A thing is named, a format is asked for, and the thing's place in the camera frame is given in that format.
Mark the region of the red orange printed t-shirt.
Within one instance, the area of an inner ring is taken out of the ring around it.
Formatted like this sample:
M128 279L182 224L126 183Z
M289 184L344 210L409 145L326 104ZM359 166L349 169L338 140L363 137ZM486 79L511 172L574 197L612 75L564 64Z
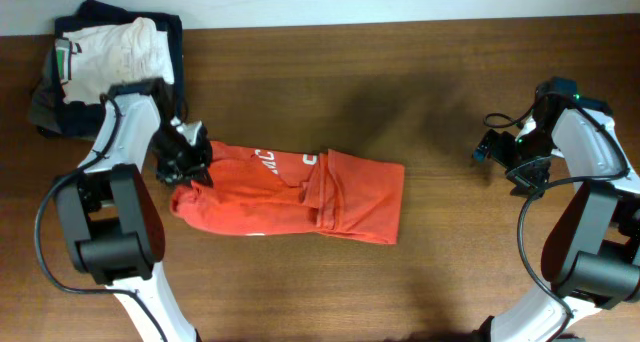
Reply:
M171 213L220 235L317 233L379 245L397 242L405 168L329 149L300 154L211 144L212 185L175 189Z

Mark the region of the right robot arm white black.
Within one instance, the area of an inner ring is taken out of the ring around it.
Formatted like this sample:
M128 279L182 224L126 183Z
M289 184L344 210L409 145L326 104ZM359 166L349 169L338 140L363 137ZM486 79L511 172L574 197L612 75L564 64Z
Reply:
M552 77L518 118L485 119L473 152L505 170L524 198L517 221L520 259L533 287L514 307L490 316L480 341L569 341L576 322L639 300L639 175L615 134L611 107L579 94L575 81ZM534 271L524 247L532 204L551 189L574 195L543 246Z

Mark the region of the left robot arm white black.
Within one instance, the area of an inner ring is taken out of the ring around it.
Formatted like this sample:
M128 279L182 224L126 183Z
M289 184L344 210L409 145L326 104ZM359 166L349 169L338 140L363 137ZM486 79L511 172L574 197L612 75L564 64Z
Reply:
M212 147L199 122L178 115L163 79L111 86L100 94L104 121L79 166L57 178L53 201L73 267L93 288L53 285L77 295L112 295L145 341L197 341L181 312L163 266L165 232L142 177L147 154L156 178L169 187L212 183Z

